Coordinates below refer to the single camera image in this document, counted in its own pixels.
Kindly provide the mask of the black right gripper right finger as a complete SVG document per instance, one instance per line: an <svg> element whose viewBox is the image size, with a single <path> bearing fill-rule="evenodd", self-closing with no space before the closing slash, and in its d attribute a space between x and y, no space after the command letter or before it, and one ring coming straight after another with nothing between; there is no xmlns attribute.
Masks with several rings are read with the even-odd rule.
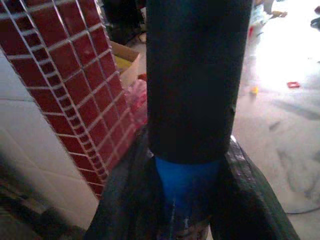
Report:
<svg viewBox="0 0 320 240"><path fill-rule="evenodd" d="M298 240L261 170L232 137L220 165L210 229L215 240Z"/></svg>

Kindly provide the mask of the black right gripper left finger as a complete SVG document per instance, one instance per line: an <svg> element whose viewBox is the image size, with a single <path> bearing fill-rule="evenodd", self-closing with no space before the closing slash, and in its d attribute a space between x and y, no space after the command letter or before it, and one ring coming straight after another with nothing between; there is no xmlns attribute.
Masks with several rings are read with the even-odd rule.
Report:
<svg viewBox="0 0 320 240"><path fill-rule="evenodd" d="M86 240L155 240L163 220L164 194L143 126L107 177Z"/></svg>

